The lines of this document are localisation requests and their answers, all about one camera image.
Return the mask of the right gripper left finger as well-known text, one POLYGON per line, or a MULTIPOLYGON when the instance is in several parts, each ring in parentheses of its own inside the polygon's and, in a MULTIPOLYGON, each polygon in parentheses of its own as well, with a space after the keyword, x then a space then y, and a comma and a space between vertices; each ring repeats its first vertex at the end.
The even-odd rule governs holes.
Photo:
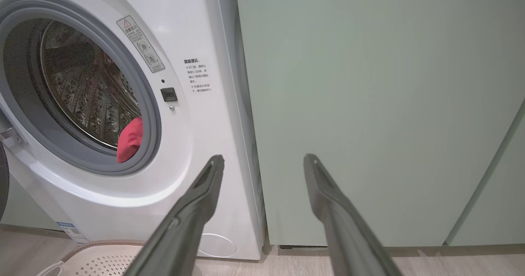
POLYGON ((146 241, 126 276, 192 274, 204 225, 217 207, 223 172, 223 156, 212 156, 146 241))

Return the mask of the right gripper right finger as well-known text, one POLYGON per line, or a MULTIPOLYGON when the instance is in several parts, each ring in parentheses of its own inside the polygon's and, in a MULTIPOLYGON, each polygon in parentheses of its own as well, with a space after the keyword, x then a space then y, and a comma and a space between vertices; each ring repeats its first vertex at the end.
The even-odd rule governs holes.
POLYGON ((384 246, 313 153, 304 157, 313 214, 323 223, 336 276, 400 276, 384 246))

